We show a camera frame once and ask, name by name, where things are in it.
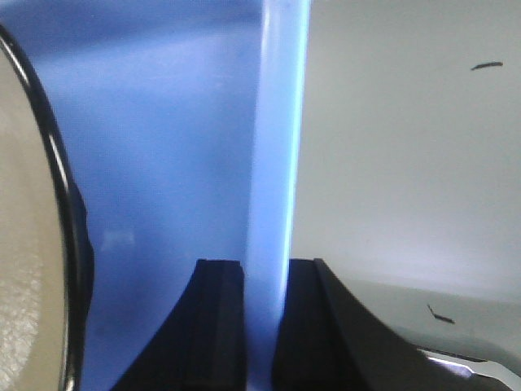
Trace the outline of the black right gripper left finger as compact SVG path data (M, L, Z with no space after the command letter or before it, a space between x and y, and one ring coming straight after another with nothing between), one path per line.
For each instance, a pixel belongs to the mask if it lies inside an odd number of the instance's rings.
M203 260L115 390L244 390L247 355L239 261Z

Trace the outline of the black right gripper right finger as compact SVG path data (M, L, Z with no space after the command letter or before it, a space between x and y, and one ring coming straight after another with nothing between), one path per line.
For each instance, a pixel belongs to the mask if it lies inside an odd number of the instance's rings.
M376 318L319 258L289 262L275 390L513 390L474 360L426 355Z

